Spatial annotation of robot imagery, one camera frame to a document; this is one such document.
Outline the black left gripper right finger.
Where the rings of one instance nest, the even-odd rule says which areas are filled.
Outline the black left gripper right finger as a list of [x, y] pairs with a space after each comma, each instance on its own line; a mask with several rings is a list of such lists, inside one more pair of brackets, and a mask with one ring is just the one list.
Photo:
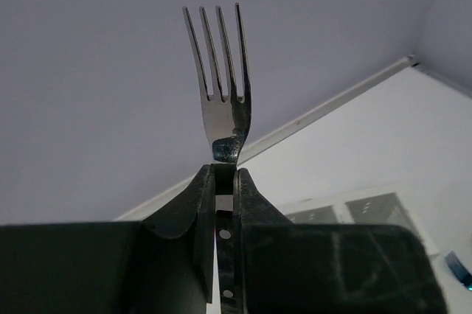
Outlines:
[[259, 192], [248, 170], [236, 172], [233, 189], [235, 284], [286, 286], [295, 225]]

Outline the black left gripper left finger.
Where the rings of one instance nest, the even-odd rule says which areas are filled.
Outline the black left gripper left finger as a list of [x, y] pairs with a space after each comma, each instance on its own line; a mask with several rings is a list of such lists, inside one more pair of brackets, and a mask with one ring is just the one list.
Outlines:
[[204, 298], [212, 302], [215, 249], [215, 171], [203, 165], [174, 199], [144, 219], [154, 234], [166, 240], [190, 235], [190, 258]]

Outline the silver fork black riveted handle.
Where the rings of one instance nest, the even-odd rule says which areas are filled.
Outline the silver fork black riveted handle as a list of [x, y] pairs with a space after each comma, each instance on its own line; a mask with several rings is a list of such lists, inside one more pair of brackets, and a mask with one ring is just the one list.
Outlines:
[[246, 50], [246, 39], [240, 5], [235, 5], [240, 63], [243, 78], [243, 94], [237, 93], [237, 83], [229, 37], [221, 7], [215, 8], [223, 49], [228, 94], [221, 85], [218, 59], [209, 28], [206, 11], [199, 8], [204, 31], [213, 92], [209, 93], [201, 51], [198, 46], [190, 12], [182, 8], [185, 25], [197, 71], [201, 112], [209, 146], [212, 151], [212, 166], [215, 173], [215, 240], [217, 251], [220, 306], [222, 313], [242, 313], [237, 302], [235, 284], [235, 226], [233, 222], [234, 177], [241, 150], [247, 140], [251, 126], [251, 83]]

